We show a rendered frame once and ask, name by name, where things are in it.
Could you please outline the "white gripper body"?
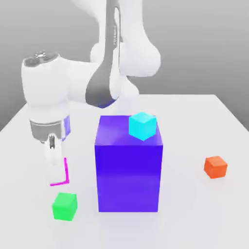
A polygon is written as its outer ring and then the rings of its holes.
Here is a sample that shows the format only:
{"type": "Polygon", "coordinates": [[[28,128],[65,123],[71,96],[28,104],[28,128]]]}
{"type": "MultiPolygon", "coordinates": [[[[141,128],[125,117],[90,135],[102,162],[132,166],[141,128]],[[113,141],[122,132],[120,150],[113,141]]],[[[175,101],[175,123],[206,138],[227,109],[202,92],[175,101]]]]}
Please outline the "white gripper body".
{"type": "Polygon", "coordinates": [[[62,141],[54,133],[49,134],[45,141],[44,155],[48,167],[62,166],[62,141]]]}

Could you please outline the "small green cube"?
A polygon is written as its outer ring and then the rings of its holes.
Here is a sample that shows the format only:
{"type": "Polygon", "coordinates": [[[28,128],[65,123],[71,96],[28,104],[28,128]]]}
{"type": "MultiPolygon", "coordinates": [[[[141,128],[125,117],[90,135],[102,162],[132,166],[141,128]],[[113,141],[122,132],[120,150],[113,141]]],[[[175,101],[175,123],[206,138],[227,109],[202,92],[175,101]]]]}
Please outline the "small green cube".
{"type": "Polygon", "coordinates": [[[54,219],[72,221],[77,210],[77,195],[58,193],[52,204],[52,210],[54,219]]]}

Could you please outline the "small cyan cube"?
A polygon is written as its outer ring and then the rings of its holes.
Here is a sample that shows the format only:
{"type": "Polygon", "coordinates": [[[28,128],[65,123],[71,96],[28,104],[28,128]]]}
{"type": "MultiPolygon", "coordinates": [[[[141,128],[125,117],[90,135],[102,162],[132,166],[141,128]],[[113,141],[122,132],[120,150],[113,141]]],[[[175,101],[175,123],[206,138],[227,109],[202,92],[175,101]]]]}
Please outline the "small cyan cube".
{"type": "Polygon", "coordinates": [[[157,118],[155,115],[140,112],[129,117],[129,135],[145,141],[156,134],[157,118]]]}

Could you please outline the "small orange cube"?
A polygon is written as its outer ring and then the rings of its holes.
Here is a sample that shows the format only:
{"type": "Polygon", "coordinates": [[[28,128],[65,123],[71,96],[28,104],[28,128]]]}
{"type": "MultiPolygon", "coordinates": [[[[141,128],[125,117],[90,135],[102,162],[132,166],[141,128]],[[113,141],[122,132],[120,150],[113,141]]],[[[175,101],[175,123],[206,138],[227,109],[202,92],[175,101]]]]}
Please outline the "small orange cube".
{"type": "Polygon", "coordinates": [[[227,167],[228,164],[220,156],[205,159],[204,171],[211,179],[224,177],[227,167]]]}

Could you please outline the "large blue box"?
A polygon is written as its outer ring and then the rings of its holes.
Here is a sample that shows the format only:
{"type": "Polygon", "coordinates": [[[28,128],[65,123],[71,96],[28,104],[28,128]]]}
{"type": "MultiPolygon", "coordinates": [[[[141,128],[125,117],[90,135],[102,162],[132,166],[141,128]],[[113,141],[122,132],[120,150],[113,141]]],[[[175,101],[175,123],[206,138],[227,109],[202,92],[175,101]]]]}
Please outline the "large blue box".
{"type": "Polygon", "coordinates": [[[101,116],[95,139],[98,210],[157,212],[163,142],[129,135],[128,116],[101,116]]]}

